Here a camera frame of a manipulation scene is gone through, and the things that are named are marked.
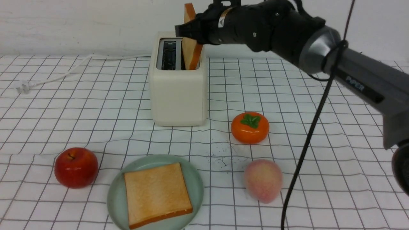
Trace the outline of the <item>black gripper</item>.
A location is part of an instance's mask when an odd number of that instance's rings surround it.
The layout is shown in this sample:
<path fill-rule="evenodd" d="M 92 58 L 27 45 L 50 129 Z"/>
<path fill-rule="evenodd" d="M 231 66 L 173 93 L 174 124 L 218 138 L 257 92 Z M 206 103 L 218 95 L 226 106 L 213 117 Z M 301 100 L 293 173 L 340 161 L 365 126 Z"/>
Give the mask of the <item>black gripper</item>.
<path fill-rule="evenodd" d="M 195 13 L 193 19 L 176 25 L 176 35 L 191 38 L 199 44 L 243 44 L 236 28 L 241 1 L 229 0 L 230 5 L 224 5 L 224 2 L 214 0 L 203 13 Z"/>

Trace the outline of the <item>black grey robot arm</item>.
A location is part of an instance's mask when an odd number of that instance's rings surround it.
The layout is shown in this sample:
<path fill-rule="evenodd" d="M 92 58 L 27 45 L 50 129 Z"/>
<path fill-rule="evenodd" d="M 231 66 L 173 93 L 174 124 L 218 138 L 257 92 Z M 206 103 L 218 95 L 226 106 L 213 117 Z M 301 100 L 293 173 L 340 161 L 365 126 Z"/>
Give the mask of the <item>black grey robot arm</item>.
<path fill-rule="evenodd" d="M 397 150 L 393 175 L 408 193 L 408 74 L 348 48 L 324 19 L 311 17 L 300 0 L 265 0 L 230 6 L 215 0 L 206 11 L 175 26 L 178 37 L 200 44 L 244 44 L 251 51 L 272 51 L 306 74 L 325 73 L 367 102 L 383 117 L 383 146 Z"/>

